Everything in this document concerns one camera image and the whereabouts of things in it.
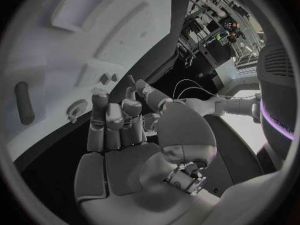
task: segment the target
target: purple light strip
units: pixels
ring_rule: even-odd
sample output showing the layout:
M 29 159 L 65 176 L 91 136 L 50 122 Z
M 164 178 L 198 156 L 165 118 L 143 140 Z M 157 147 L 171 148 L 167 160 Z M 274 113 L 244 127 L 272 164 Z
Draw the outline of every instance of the purple light strip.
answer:
M 270 114 L 266 111 L 266 108 L 264 107 L 263 100 L 260 100 L 260 111 L 263 115 L 263 117 L 268 121 L 268 123 L 275 128 L 278 132 L 280 132 L 282 135 L 286 136 L 290 140 L 294 140 L 294 135 L 292 133 L 289 133 L 288 131 L 284 130 L 281 126 L 276 124 L 271 118 Z

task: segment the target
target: vent grille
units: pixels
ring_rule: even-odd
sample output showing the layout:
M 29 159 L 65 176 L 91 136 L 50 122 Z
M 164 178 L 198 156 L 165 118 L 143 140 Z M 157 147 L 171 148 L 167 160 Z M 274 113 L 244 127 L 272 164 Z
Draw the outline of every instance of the vent grille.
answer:
M 264 70 L 268 74 L 293 78 L 293 69 L 284 49 L 276 49 L 264 57 Z

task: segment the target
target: white wire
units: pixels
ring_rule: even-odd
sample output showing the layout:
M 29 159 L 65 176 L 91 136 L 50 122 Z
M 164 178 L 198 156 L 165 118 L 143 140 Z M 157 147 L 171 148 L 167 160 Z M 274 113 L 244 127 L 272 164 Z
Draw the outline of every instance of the white wire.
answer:
M 197 87 L 197 86 L 191 86 L 191 87 L 188 87 L 186 89 L 184 89 L 180 94 L 179 96 L 177 97 L 177 99 L 180 99 L 181 95 L 187 91 L 187 90 L 190 90 L 190 89 L 198 89 L 198 90 L 202 90 L 210 95 L 213 95 L 215 97 L 221 97 L 221 98 L 230 98 L 230 99 L 248 99 L 248 98 L 253 98 L 255 97 L 256 95 L 252 95 L 252 96 L 245 96 L 245 97 L 235 97 L 235 96 L 227 96 L 227 95 L 218 95 L 218 94 L 213 94 L 207 90 L 205 90 L 203 87 Z
M 197 82 L 195 82 L 194 80 L 191 80 L 191 79 L 182 79 L 182 80 L 180 80 L 179 82 L 177 82 L 177 84 L 176 84 L 176 86 L 175 86 L 175 88 L 174 88 L 174 90 L 173 90 L 173 96 L 172 96 L 172 99 L 174 99 L 176 88 L 178 87 L 178 85 L 179 85 L 180 83 L 182 83 L 182 82 L 184 82 L 184 81 L 190 81 L 190 82 L 196 84 L 197 86 L 199 86 L 200 88 L 203 89 L 203 87 L 200 86 L 200 85 L 199 85 Z

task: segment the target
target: machinery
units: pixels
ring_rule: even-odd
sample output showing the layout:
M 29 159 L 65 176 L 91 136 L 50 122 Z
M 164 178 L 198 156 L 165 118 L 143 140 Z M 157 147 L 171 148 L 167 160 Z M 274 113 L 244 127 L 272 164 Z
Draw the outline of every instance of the machinery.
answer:
M 0 41 L 3 219 L 288 224 L 294 0 L 13 1 Z M 257 152 L 228 115 L 259 127 Z

